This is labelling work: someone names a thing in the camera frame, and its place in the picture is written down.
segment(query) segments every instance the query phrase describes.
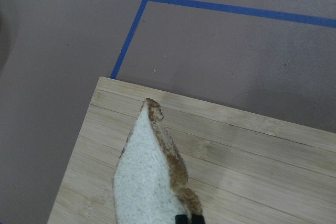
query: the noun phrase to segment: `wood grain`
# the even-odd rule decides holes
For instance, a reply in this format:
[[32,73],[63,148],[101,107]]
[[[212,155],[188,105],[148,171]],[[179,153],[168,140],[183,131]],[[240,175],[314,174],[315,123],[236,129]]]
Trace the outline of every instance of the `wood grain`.
[[48,223],[115,223],[112,176],[145,97],[186,162],[209,223],[334,223],[336,135],[101,78]]

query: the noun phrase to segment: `bread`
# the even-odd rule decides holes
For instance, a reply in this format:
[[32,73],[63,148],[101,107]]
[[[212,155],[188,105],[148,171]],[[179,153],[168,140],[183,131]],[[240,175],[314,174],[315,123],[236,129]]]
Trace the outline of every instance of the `bread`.
[[202,215],[188,174],[162,123],[160,105],[146,99],[128,136],[113,179],[118,224],[175,224],[176,215]]

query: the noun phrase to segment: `cutting board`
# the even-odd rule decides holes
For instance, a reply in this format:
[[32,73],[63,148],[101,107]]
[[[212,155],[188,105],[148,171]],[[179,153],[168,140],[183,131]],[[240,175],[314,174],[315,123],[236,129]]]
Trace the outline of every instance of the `cutting board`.
[[116,223],[112,176],[145,98],[185,160],[207,224],[334,224],[336,134],[100,78],[49,224]]

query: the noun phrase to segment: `black object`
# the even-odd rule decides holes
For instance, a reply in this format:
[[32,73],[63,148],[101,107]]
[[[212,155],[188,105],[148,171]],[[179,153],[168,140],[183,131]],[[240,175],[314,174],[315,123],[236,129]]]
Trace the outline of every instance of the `black object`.
[[[187,215],[176,215],[175,224],[188,224]],[[205,224],[204,217],[202,215],[192,215],[191,224]]]
[[191,223],[192,224],[205,224],[203,215],[192,215]]
[[176,215],[175,216],[175,224],[188,224],[187,215]]

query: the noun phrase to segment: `wooden cutting board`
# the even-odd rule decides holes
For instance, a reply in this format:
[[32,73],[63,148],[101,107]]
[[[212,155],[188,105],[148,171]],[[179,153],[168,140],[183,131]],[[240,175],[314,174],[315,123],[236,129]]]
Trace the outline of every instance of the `wooden cutting board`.
[[146,97],[163,107],[207,224],[336,223],[336,134],[100,78],[49,224],[116,223],[111,180]]

